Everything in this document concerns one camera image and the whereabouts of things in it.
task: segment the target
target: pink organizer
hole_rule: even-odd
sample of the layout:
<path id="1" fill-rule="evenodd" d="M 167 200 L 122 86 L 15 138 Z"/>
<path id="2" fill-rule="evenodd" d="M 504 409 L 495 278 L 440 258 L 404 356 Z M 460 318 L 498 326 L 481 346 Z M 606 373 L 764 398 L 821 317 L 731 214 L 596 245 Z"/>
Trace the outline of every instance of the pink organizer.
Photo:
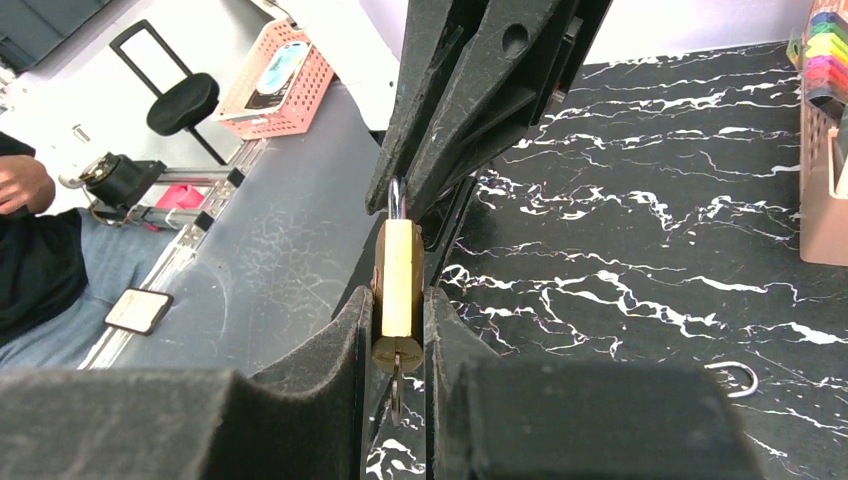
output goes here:
<path id="1" fill-rule="evenodd" d="M 846 0 L 813 0 L 810 18 L 828 11 L 848 13 Z M 809 20 L 804 38 L 809 35 Z M 801 75 L 801 91 L 806 79 Z M 833 140 L 837 125 L 809 104 L 801 103 L 801 259 L 848 266 L 848 199 L 834 193 Z"/>
<path id="2" fill-rule="evenodd" d="M 294 80 L 288 98 L 274 112 L 246 117 L 246 119 L 224 119 L 222 117 L 246 112 L 245 103 L 256 88 L 256 82 L 268 66 L 277 50 L 288 42 L 309 41 L 305 33 L 295 30 L 288 20 L 268 23 L 248 53 L 236 81 L 213 113 L 221 125 L 230 129 L 244 140 L 265 137 L 295 135 L 309 130 L 324 93 L 333 79 L 333 70 L 320 52 L 313 46 L 300 72 Z"/>

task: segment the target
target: brass padlock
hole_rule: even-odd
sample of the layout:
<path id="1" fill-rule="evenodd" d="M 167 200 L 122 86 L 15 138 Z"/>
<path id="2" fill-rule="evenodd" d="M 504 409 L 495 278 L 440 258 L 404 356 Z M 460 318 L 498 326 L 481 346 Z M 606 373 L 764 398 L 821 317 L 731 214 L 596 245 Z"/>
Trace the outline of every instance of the brass padlock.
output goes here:
<path id="1" fill-rule="evenodd" d="M 424 361 L 424 242 L 421 229 L 405 217 L 400 186 L 389 190 L 389 218 L 377 237 L 374 265 L 372 358 L 392 374 L 392 415 L 400 420 L 403 374 Z"/>

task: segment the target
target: person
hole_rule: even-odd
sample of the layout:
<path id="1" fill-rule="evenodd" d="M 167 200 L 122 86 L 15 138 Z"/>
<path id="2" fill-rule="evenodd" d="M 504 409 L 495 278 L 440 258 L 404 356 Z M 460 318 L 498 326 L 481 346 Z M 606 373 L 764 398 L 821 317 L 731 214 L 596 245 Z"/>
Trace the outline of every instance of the person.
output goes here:
<path id="1" fill-rule="evenodd" d="M 110 227 L 86 209 L 44 215 L 56 186 L 35 157 L 0 132 L 0 369 L 77 368 L 175 234 Z"/>

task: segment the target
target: black stool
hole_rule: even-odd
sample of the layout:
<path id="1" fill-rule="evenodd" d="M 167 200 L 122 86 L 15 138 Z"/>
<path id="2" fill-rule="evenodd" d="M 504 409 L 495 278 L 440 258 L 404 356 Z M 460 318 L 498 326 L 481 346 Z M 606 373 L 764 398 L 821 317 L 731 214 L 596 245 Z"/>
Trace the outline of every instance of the black stool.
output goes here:
<path id="1" fill-rule="evenodd" d="M 134 37 L 142 30 L 146 30 L 156 43 L 165 50 L 168 57 L 180 67 L 186 78 L 162 93 L 156 85 L 138 68 L 138 65 L 130 60 L 126 52 L 121 48 L 124 43 Z M 218 94 L 221 89 L 218 82 L 208 73 L 191 73 L 180 57 L 165 43 L 159 32 L 147 20 L 141 20 L 123 33 L 115 37 L 109 47 L 120 57 L 120 59 L 136 74 L 136 76 L 147 85 L 147 88 L 156 95 L 156 101 L 147 112 L 147 126 L 163 137 L 169 137 L 180 130 L 186 130 L 197 140 L 204 150 L 212 155 L 219 165 L 227 162 L 216 152 L 211 145 L 197 132 L 197 125 L 208 116 L 212 115 L 218 106 Z"/>

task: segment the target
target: stool seat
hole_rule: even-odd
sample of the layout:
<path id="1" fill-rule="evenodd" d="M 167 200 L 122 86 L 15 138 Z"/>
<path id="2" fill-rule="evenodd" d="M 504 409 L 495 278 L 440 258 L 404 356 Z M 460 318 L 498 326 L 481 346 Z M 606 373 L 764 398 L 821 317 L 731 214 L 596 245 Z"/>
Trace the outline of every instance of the stool seat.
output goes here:
<path id="1" fill-rule="evenodd" d="M 194 128 L 218 106 L 218 82 L 207 73 L 193 73 L 163 93 L 147 112 L 147 126 L 163 137 Z"/>

